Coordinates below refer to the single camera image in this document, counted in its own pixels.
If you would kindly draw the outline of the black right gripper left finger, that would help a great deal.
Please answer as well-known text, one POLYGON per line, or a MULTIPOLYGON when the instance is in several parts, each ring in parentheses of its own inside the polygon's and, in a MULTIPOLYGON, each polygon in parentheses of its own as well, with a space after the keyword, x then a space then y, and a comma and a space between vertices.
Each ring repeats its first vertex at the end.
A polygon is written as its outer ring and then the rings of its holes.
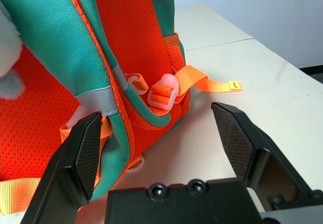
POLYGON ((89 204, 99 163, 101 114, 79 120, 53 154, 22 223, 75 223, 89 204))

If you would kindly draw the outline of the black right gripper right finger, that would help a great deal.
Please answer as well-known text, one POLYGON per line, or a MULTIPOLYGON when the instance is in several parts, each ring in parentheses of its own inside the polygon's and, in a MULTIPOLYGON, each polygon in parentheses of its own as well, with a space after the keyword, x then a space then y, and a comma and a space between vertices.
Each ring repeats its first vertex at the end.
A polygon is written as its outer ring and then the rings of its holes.
POLYGON ((273 139, 235 106, 213 102, 211 109, 225 154, 237 177, 261 202, 310 198, 311 188, 273 139))

